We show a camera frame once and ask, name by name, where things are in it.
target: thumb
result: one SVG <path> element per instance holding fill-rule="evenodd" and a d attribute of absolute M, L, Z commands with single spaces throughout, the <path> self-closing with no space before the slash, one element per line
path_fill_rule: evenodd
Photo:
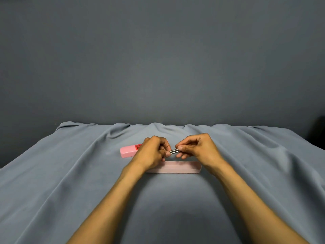
<path fill-rule="evenodd" d="M 195 155 L 196 145 L 180 145 L 177 147 L 177 149 L 181 152 Z"/>

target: pink case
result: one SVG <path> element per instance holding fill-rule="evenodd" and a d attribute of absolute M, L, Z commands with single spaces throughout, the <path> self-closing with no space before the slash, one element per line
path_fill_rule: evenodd
<path fill-rule="evenodd" d="M 202 165 L 198 161 L 165 161 L 147 173 L 200 173 Z"/>
<path fill-rule="evenodd" d="M 125 146 L 120 149 L 121 157 L 132 157 L 139 150 L 141 144 Z"/>

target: dark object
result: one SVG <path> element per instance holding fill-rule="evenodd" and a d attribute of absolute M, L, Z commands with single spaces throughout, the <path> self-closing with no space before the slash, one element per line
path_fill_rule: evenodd
<path fill-rule="evenodd" d="M 317 119 L 308 135 L 307 141 L 325 150 L 325 116 Z"/>

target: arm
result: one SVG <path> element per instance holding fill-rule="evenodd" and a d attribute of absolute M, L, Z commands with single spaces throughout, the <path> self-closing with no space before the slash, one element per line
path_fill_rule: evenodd
<path fill-rule="evenodd" d="M 112 243 L 131 191 L 141 176 L 170 156 L 165 138 L 146 138 L 119 179 L 92 213 L 81 224 L 67 244 Z"/>
<path fill-rule="evenodd" d="M 177 157 L 197 159 L 221 182 L 255 244 L 308 244 L 282 221 L 222 158 L 208 134 L 186 137 L 175 146 Z"/>

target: right hand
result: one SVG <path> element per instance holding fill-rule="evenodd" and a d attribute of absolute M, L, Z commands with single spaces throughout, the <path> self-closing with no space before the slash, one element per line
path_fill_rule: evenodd
<path fill-rule="evenodd" d="M 208 170 L 226 163 L 215 143 L 207 133 L 190 135 L 175 145 L 180 151 L 176 157 L 185 159 L 195 156 Z"/>

